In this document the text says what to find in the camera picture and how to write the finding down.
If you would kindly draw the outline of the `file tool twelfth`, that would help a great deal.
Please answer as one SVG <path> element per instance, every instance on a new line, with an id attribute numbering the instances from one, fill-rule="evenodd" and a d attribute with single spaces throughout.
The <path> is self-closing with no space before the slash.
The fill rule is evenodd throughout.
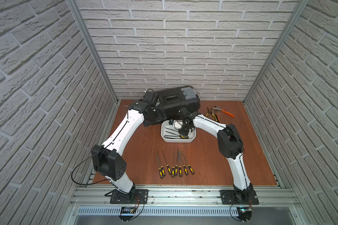
<path id="1" fill-rule="evenodd" d="M 180 137 L 170 137 L 170 136 L 164 136 L 165 139 L 174 139 L 174 140 L 181 140 Z"/>

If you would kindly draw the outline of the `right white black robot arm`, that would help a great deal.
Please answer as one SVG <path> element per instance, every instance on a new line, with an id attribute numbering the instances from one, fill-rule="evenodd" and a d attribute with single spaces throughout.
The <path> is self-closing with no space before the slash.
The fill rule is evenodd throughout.
<path id="1" fill-rule="evenodd" d="M 191 113 L 185 107 L 178 111 L 178 115 L 182 120 L 181 135 L 187 135 L 192 128 L 200 128 L 217 138 L 219 151 L 231 168 L 236 198 L 240 202 L 247 201 L 254 189 L 245 169 L 243 141 L 236 127 L 215 122 L 198 112 Z"/>

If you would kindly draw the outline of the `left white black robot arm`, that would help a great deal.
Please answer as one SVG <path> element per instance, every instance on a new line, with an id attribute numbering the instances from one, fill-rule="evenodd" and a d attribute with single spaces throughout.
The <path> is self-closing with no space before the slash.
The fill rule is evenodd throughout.
<path id="1" fill-rule="evenodd" d="M 102 144 L 91 149 L 93 166 L 96 172 L 108 179 L 117 191 L 129 194 L 134 190 L 134 183 L 126 173 L 127 164 L 122 158 L 124 149 L 143 122 L 156 120 L 158 94 L 147 91 L 140 101 L 132 102 L 122 122 L 114 133 Z"/>

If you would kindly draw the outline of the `white plastic storage box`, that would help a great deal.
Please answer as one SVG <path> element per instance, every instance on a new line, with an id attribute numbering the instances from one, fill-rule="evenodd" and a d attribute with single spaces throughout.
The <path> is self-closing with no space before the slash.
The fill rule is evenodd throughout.
<path id="1" fill-rule="evenodd" d="M 161 124 L 161 137 L 165 142 L 192 142 L 197 134 L 195 129 L 190 129 L 187 135 L 188 138 L 184 138 L 184 135 L 179 134 L 179 129 L 182 127 L 182 120 L 174 121 L 170 124 L 170 121 L 164 121 Z"/>

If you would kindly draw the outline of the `black plastic toolbox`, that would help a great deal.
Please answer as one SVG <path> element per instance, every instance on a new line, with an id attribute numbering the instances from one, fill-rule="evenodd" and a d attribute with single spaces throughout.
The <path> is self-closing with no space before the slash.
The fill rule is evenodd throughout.
<path id="1" fill-rule="evenodd" d="M 158 92 L 146 92 L 143 101 L 148 103 L 148 111 L 160 111 L 163 121 L 175 119 L 181 108 L 189 112 L 200 109 L 200 99 L 192 86 L 183 86 L 166 89 Z"/>

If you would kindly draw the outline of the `left control circuit board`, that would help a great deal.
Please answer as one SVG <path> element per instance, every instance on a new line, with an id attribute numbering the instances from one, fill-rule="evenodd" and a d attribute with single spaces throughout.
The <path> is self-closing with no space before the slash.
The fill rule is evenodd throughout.
<path id="1" fill-rule="evenodd" d="M 136 214 L 137 214 L 136 207 L 124 207 L 123 206 L 121 207 L 119 218 L 125 222 L 125 221 L 129 221 L 132 218 L 134 218 Z"/>

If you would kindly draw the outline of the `control circuit board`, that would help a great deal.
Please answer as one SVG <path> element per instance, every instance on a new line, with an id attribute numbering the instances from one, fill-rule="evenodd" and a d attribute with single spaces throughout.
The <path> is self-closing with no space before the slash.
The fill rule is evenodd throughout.
<path id="1" fill-rule="evenodd" d="M 136 214 L 137 214 L 136 207 L 124 207 L 123 206 L 121 207 L 119 218 L 125 222 L 125 221 L 129 221 L 132 218 L 134 218 Z"/>
<path id="2" fill-rule="evenodd" d="M 252 217 L 252 209 L 245 207 L 237 207 L 237 219 L 241 222 L 249 222 Z"/>

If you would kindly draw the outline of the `right control circuit board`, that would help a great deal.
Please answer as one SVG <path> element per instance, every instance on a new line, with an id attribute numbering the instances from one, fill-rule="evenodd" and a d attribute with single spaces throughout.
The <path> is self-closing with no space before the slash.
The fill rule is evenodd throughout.
<path id="1" fill-rule="evenodd" d="M 245 207 L 237 207 L 237 219 L 241 222 L 249 222 L 252 217 L 252 209 Z"/>

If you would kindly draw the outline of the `yellow handled pliers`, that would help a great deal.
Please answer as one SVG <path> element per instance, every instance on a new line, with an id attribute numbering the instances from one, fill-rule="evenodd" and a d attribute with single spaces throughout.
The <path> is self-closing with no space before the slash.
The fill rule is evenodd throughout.
<path id="1" fill-rule="evenodd" d="M 205 117 L 208 118 L 209 116 L 211 116 L 211 117 L 214 119 L 214 121 L 219 122 L 219 119 L 218 119 L 217 114 L 215 114 L 215 113 L 213 113 L 212 111 L 210 111 L 210 112 L 207 112 L 207 113 L 206 113 Z"/>

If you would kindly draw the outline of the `orange handled pliers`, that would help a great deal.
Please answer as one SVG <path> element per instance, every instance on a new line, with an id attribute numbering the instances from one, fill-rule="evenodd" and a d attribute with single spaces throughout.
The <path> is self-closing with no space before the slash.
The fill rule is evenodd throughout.
<path id="1" fill-rule="evenodd" d="M 218 106 L 215 106 L 214 108 L 212 108 L 212 110 L 215 111 L 215 117 L 216 117 L 216 119 L 217 119 L 217 121 L 218 121 L 219 123 L 221 123 L 220 116 L 219 116 L 219 111 L 221 111 L 222 113 L 224 113 L 224 114 L 226 114 L 226 115 L 228 115 L 228 116 L 230 116 L 230 117 L 235 118 L 235 115 L 234 115 L 234 114 L 232 114 L 232 113 L 230 113 L 230 112 L 228 112 L 228 111 L 226 111 L 226 110 L 223 110 L 223 109 L 219 108 Z"/>

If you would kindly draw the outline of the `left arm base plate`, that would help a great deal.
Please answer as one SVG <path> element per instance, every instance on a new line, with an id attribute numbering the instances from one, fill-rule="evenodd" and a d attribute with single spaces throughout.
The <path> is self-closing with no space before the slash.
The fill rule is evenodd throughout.
<path id="1" fill-rule="evenodd" d="M 125 194 L 118 190 L 111 192 L 111 204 L 147 204 L 148 189 L 135 189 Z"/>

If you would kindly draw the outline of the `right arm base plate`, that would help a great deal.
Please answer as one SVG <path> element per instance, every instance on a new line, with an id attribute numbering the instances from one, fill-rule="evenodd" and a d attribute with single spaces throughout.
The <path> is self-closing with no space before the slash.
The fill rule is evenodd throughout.
<path id="1" fill-rule="evenodd" d="M 220 197 L 223 205 L 258 205 L 259 199 L 254 190 L 238 191 L 238 190 L 220 190 Z"/>

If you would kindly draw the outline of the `aluminium front rail frame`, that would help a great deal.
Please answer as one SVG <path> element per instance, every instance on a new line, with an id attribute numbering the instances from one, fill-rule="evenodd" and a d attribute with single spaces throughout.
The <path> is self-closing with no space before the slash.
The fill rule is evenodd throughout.
<path id="1" fill-rule="evenodd" d="M 114 187 L 93 185 L 76 188 L 69 206 L 111 206 L 110 197 L 104 195 Z M 221 190 L 232 190 L 230 186 L 162 186 L 138 185 L 137 189 L 147 189 L 147 206 L 199 206 L 221 207 L 224 200 Z M 256 199 L 253 207 L 300 207 L 298 198 L 291 189 L 276 186 L 254 186 Z"/>

